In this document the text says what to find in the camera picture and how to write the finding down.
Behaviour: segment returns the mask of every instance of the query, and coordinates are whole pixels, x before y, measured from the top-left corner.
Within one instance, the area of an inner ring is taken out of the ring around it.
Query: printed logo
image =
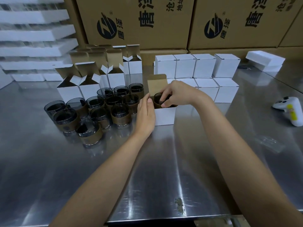
[[[209,20],[206,23],[204,28],[204,34],[207,38],[212,39],[220,34],[223,28],[223,21],[218,18],[218,15],[215,13],[214,18]]]
[[[117,34],[117,26],[115,22],[102,14],[101,22],[98,20],[97,30],[98,33],[105,39],[113,39]]]

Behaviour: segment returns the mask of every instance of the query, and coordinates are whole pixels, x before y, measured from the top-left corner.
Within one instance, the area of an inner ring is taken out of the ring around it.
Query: hand
[[[163,94],[160,101],[164,101],[169,94],[172,94],[172,96],[161,105],[164,108],[170,107],[172,104],[193,105],[199,96],[208,97],[204,92],[196,89],[195,87],[177,80],[173,80],[170,84],[164,87],[161,92],[163,92]]]
[[[149,98],[149,93],[147,93],[138,104],[137,123],[134,133],[147,139],[154,130],[155,123],[154,104],[152,99]]]

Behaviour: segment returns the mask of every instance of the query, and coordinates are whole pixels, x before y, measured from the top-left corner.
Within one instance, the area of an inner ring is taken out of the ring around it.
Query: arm
[[[149,94],[140,100],[136,129],[67,201],[50,227],[102,226],[115,206],[137,154],[154,129],[154,105]]]
[[[220,171],[251,226],[303,226],[303,216],[290,203],[261,160],[235,131],[212,99],[181,81],[163,89],[162,104],[191,104],[198,111]]]

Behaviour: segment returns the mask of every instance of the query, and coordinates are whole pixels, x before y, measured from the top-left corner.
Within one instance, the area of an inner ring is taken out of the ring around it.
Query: metal worktable
[[[152,72],[143,67],[146,90]],[[240,88],[232,104],[217,106],[303,211],[303,127],[271,108],[284,96],[303,103],[303,95],[255,68],[238,69],[234,80]],[[48,225],[132,131],[111,127],[89,149],[75,134],[65,137],[43,110],[60,99],[57,84],[13,82],[0,90],[0,226]],[[237,214],[196,110],[178,106],[175,124],[157,126],[143,145],[109,222]]]

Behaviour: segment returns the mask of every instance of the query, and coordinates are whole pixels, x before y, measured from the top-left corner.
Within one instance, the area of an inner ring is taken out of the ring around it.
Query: right hand
[[[164,108],[170,107],[172,104],[192,105],[195,103],[195,100],[199,95],[207,96],[204,92],[196,89],[195,87],[191,87],[188,84],[177,80],[173,80],[170,84],[164,87],[161,92],[163,92],[163,94],[160,101],[164,101],[169,94],[172,94],[172,96],[162,104],[162,107]]]

